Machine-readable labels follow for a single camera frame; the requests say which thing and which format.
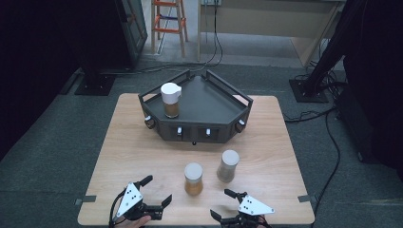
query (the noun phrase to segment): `gray floor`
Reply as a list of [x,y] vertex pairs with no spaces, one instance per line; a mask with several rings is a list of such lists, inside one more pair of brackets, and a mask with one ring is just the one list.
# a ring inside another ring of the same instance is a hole
[[[227,42],[225,39],[231,37],[222,37],[221,44],[226,49],[238,47],[238,42],[247,44],[242,39]],[[329,93],[328,104],[297,103],[288,80],[304,74],[306,69],[298,65],[288,38],[268,37],[274,41],[255,38],[283,45],[268,47],[272,52],[265,52],[272,53],[269,55],[228,50],[221,64],[210,69],[246,94],[276,96],[282,112],[290,117],[307,110],[327,110],[333,105]],[[173,47],[169,42],[161,54],[152,55],[148,40],[137,68],[194,62],[195,41],[186,44],[187,55],[183,59],[179,53],[169,52],[169,46]],[[203,73],[196,71],[198,68],[194,68],[195,73]],[[80,227],[77,223],[80,206],[74,205],[74,201],[86,194],[119,96],[146,91],[176,73],[171,69],[118,75],[107,97],[75,96],[78,80],[67,95],[57,96],[0,163],[0,227]],[[336,71],[336,75],[342,80],[344,72]],[[335,112],[330,114],[328,125],[341,157],[318,209],[315,227],[403,227],[403,183],[394,170],[381,164],[359,162],[349,133],[343,122],[336,119]],[[287,129],[308,194],[318,196],[337,157],[325,118],[288,123]]]

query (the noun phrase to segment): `white cap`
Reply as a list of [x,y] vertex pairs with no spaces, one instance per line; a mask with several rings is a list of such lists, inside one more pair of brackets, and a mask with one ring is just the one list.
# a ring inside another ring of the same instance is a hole
[[199,182],[202,179],[202,166],[191,162],[184,168],[184,176],[191,183]]
[[161,86],[161,95],[163,102],[172,105],[178,101],[178,97],[182,94],[182,88],[173,83],[166,83]]
[[235,166],[240,161],[240,155],[235,150],[225,150],[222,153],[222,161],[226,165]]

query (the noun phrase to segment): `wooden desk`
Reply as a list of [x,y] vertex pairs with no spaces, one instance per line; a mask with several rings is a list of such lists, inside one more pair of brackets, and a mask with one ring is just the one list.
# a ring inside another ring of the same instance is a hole
[[[338,7],[345,1],[222,1],[217,10],[217,33],[292,37],[299,60],[306,67],[332,27]],[[201,6],[201,2],[199,0],[198,60],[201,55],[201,32],[214,32],[214,7]]]
[[[266,216],[269,224],[312,223],[311,203],[297,198],[307,192],[278,100],[251,98],[254,104],[242,133],[225,144],[192,145],[163,141],[145,126],[138,94],[121,95],[86,191],[87,196],[96,196],[96,201],[83,203],[78,222],[107,225],[112,201],[127,183],[153,175],[154,180],[141,188],[144,203],[160,205],[170,194],[173,200],[165,208],[163,220],[148,225],[219,225],[211,218],[210,209],[224,218],[238,214],[238,201],[224,195],[224,188],[246,191],[274,208],[276,213]],[[240,154],[236,176],[227,184],[216,176],[226,149]],[[183,170],[190,162],[203,167],[204,188],[196,197],[189,197],[183,188]]]

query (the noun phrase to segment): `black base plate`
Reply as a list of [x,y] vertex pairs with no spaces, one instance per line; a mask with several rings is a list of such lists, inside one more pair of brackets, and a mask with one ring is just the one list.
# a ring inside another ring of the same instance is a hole
[[293,89],[294,96],[298,103],[328,103],[326,95],[320,91],[318,94],[312,97],[304,96],[303,84],[305,80],[289,80],[290,86]]
[[75,91],[75,95],[88,95],[88,96],[107,96],[109,95],[109,91],[115,82],[115,76],[113,75],[102,75],[103,80],[100,85],[88,85],[86,81],[86,77],[84,77],[83,81],[78,86]]

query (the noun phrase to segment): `jar with gray contents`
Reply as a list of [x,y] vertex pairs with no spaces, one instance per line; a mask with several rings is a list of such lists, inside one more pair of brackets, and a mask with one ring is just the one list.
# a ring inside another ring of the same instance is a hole
[[240,156],[235,150],[225,150],[221,156],[221,163],[217,170],[217,177],[222,182],[231,182],[235,177],[235,168],[240,161]]

